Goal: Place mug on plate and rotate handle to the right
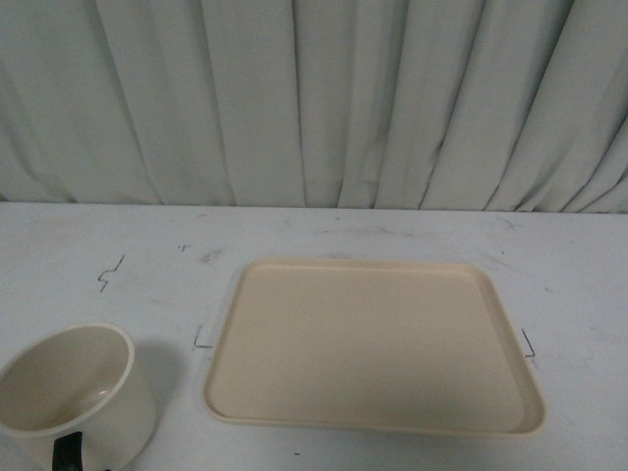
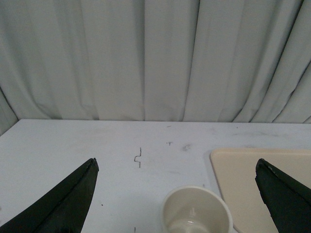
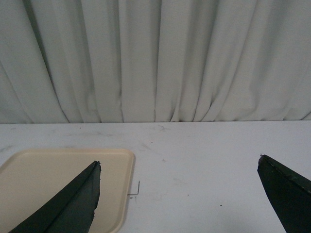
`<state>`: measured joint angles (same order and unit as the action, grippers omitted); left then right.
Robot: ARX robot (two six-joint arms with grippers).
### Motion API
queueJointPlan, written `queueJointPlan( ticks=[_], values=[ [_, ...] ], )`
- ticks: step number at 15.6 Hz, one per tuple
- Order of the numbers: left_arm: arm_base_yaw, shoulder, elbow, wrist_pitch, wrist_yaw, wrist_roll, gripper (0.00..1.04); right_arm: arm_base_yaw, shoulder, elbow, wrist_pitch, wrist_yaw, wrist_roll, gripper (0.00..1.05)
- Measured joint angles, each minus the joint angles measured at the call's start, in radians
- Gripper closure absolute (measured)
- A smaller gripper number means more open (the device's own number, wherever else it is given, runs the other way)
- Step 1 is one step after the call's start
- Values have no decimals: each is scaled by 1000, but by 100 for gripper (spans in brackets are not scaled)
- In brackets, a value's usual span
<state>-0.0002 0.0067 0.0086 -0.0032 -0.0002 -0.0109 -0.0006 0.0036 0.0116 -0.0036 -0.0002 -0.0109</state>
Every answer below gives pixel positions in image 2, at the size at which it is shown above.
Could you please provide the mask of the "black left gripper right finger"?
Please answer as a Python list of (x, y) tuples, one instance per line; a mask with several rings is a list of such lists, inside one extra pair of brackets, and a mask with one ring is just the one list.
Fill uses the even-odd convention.
[(311, 189), (264, 159), (256, 164), (255, 181), (280, 233), (311, 231)]

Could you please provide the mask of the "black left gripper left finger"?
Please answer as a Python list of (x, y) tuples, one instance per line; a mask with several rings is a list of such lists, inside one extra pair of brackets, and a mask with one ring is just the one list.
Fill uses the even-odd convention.
[(88, 214), (99, 166), (90, 158), (23, 212), (2, 233), (80, 233)]

